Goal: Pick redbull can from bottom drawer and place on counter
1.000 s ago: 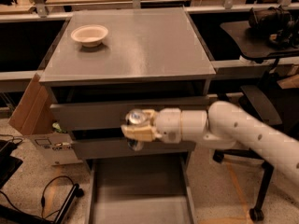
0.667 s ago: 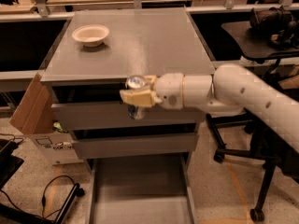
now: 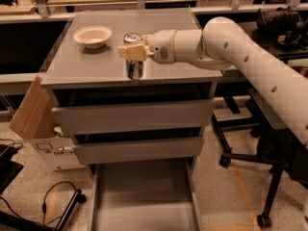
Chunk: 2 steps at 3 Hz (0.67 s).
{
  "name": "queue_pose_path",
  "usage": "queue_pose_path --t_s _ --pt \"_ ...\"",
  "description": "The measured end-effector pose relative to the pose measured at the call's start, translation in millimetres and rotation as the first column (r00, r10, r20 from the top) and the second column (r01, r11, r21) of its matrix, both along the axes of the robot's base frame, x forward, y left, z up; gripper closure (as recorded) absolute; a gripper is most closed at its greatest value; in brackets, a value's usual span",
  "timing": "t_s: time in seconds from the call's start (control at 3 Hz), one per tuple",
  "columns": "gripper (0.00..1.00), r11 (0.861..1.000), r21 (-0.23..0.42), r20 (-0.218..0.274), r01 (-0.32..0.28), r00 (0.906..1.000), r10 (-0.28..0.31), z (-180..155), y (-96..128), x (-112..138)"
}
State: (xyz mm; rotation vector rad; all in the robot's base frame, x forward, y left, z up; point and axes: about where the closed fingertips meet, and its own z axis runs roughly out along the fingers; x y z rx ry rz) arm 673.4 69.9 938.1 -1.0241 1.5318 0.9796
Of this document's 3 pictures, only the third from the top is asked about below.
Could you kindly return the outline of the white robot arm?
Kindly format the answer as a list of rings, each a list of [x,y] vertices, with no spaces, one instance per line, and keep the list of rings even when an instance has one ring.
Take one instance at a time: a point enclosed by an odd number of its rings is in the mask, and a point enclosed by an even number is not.
[[[233,20],[211,19],[196,30],[162,30],[118,48],[136,62],[188,63],[201,69],[236,67],[299,141],[308,145],[308,79],[257,45]]]

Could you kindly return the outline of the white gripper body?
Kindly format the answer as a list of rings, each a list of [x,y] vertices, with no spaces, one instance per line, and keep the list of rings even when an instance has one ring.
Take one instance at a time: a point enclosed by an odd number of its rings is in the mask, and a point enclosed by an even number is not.
[[[148,40],[152,55],[150,58],[158,64],[174,64],[174,37],[175,30],[162,30],[154,33]]]

